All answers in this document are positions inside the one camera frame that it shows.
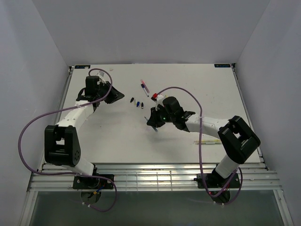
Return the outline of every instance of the marker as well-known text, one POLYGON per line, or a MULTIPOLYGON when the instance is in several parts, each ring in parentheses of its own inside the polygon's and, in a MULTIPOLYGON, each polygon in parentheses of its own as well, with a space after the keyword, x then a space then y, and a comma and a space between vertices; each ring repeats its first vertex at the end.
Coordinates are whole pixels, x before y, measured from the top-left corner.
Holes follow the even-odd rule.
MULTIPOLYGON (((146 117, 144 117, 146 119, 146 121, 148 121, 148 119, 146 117)), ((152 126, 152 128, 154 129, 154 131, 158 132, 158 130, 152 126)))
POLYGON ((149 97, 149 94, 146 92, 145 86, 143 84, 141 84, 142 89, 144 90, 145 94, 147 97, 149 97))
POLYGON ((144 87, 145 87, 146 91, 147 91, 148 93, 150 93, 149 89, 146 87, 146 84, 145 84, 145 82, 144 82, 142 79, 140 79, 140 81, 141 81, 141 83, 144 85, 144 87))

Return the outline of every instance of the cable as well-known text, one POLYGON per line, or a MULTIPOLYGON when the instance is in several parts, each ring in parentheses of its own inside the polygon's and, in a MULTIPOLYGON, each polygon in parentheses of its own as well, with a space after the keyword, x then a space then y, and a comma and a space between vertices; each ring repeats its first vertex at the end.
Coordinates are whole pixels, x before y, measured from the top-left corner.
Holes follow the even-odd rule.
MULTIPOLYGON (((205 181, 205 178, 204 178, 204 170, 203 170, 203 161, 202 161, 202 145, 201 145, 201 141, 202 141, 202 114, 203 114, 203 108, 201 106, 201 104, 199 103, 199 101, 195 98, 195 96, 190 93, 189 91, 187 91, 186 89, 184 88, 181 88, 181 87, 177 87, 177 86, 171 86, 171 87, 167 87, 163 90, 161 90, 159 94, 161 94, 162 92, 168 90, 168 89, 180 89, 180 90, 183 90, 185 91, 186 93, 188 93, 195 101, 196 103, 198 104, 199 108, 200 108, 200 124, 199 124, 199 142, 198 142, 198 156, 199 156, 199 167, 200 167, 200 171, 201 171, 201 177, 202 177, 202 182, 203 182, 203 186, 207 192, 207 194, 212 197, 212 198, 216 198, 218 197, 222 192, 225 191, 225 189, 227 188, 228 184, 230 183, 230 181, 234 178, 236 172, 237 172, 237 169, 235 171, 233 171, 233 173, 231 174, 230 178, 228 179, 228 181, 225 183, 225 185, 222 187, 222 189, 215 195, 212 195, 210 194, 210 191, 208 189, 208 186, 206 184, 206 181, 205 181)), ((242 171, 240 169, 240 167, 238 167, 239 171, 240 171, 240 175, 241 175, 241 182, 240 182, 240 186, 239 186, 239 189, 238 189, 238 192, 237 194, 234 196, 234 198, 232 200, 230 200, 229 202, 225 203, 225 204, 230 204, 232 203, 238 196, 238 194, 240 193, 240 190, 241 190, 241 187, 242 187, 242 183, 243 183, 243 178, 242 178, 242 171)))
MULTIPOLYGON (((92 102, 89 102, 89 103, 86 103, 86 104, 83 104, 83 105, 79 105, 79 106, 73 106, 73 107, 67 107, 67 108, 64 108, 64 109, 61 109, 61 110, 56 110, 56 111, 52 111, 52 112, 48 112, 48 113, 45 113, 45 114, 42 114, 36 118, 34 118, 33 120, 31 120, 29 123, 27 123, 25 125, 25 127, 22 129, 20 135, 19 135, 19 139, 18 139, 18 152, 19 152, 19 156, 20 156, 20 159, 23 163, 23 165, 29 170, 31 171, 32 173, 35 173, 35 174, 38 174, 38 175, 45 175, 45 176, 57 176, 57 175, 77 175, 77 173, 73 173, 73 172, 66 172, 66 173, 43 173, 43 172, 38 172, 36 170, 34 170, 33 168, 31 168, 25 161, 23 155, 22 155, 22 150, 21 150, 21 141, 22 141, 22 137, 23 137, 23 134, 24 132, 27 130, 27 128, 33 123, 35 122, 36 120, 42 118, 42 117, 45 117, 45 116, 48 116, 48 115, 51 115, 51 114, 55 114, 55 113, 59 113, 59 112, 64 112, 64 111, 68 111, 68 110, 73 110, 75 108, 78 108, 78 107, 84 107, 84 106, 87 106, 87 105, 92 105, 94 103, 97 103, 97 102, 101 102, 103 101, 107 96, 108 94, 110 93, 111 89, 112 89, 112 86, 113 86, 113 81, 112 81, 112 77, 110 76, 110 74, 108 72, 106 72, 105 70, 103 69, 100 69, 100 68, 93 68, 91 69, 89 72, 88 72, 88 75, 90 75, 91 71, 94 71, 94 70, 98 70, 98 71, 102 71, 104 73, 106 73, 109 78, 110 78, 110 81, 111 81, 111 84, 110 84, 110 87, 109 87, 109 90, 108 92, 100 99, 98 100, 95 100, 95 101, 92 101, 92 102)), ((101 210, 99 208, 95 208, 93 206, 91 206, 93 209, 97 210, 97 211, 100 211, 100 212, 107 212, 109 210, 111 210, 115 203, 116 203, 116 200, 117 200, 117 187, 115 185, 115 183, 109 179, 109 178, 105 178, 105 177, 101 177, 101 176, 89 176, 89 175, 80 175, 81 177, 86 177, 86 178, 98 178, 98 179, 103 179, 103 180, 107 180, 107 181, 110 181, 112 183, 112 185, 114 186, 114 189, 115 189, 115 198, 114 198, 114 201, 113 201, 113 204, 106 210, 101 210)))

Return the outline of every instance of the gray wall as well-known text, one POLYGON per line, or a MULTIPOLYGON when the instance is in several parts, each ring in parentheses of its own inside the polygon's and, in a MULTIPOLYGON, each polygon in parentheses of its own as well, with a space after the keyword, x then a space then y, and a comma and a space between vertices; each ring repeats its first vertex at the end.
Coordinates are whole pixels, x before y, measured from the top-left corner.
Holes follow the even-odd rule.
MULTIPOLYGON (((0 0, 0 225, 17 225, 30 172, 17 152, 21 129, 33 117, 56 109, 67 66, 31 0, 0 0)), ((28 129, 24 156, 37 168, 43 129, 53 117, 28 129)))
POLYGON ((301 2, 272 0, 237 63, 267 165, 277 170, 296 225, 300 214, 301 2))
POLYGON ((269 0, 33 0, 67 65, 236 62, 269 0))

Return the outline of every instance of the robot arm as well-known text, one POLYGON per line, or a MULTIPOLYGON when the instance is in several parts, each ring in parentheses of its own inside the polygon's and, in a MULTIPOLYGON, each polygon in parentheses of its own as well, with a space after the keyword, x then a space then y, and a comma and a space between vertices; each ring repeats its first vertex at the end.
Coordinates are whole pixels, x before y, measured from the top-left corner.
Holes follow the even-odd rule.
MULTIPOLYGON (((79 92, 75 105, 80 106, 102 98, 108 92, 109 87, 110 83, 99 76, 86 77, 86 87, 79 92)), ((123 97, 122 93, 112 87, 104 101, 112 104, 123 97)), ((46 162, 63 166, 79 174, 93 175, 96 173, 96 166, 81 157, 77 131, 94 113, 99 104, 97 102, 73 109, 56 125, 48 125, 45 128, 46 162)))
POLYGON ((260 145, 259 138, 239 116, 230 120, 200 118, 195 112, 184 111, 175 97, 154 95, 152 99, 156 101, 156 106, 150 110, 147 125, 157 128, 166 122, 172 122, 180 130, 199 132, 202 124, 203 134, 221 140, 227 154, 212 172, 217 185, 224 184, 230 174, 245 163, 260 145))

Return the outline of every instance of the pink marker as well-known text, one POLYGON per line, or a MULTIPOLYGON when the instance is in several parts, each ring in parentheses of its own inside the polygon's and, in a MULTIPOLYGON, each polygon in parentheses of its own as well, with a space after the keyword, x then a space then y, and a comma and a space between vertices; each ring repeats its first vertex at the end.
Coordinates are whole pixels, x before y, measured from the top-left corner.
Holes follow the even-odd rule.
POLYGON ((140 79, 140 81, 141 81, 141 83, 144 85, 144 88, 146 89, 146 91, 148 92, 148 93, 150 93, 150 91, 149 91, 149 89, 146 87, 146 85, 145 85, 145 82, 142 80, 142 79, 140 79))

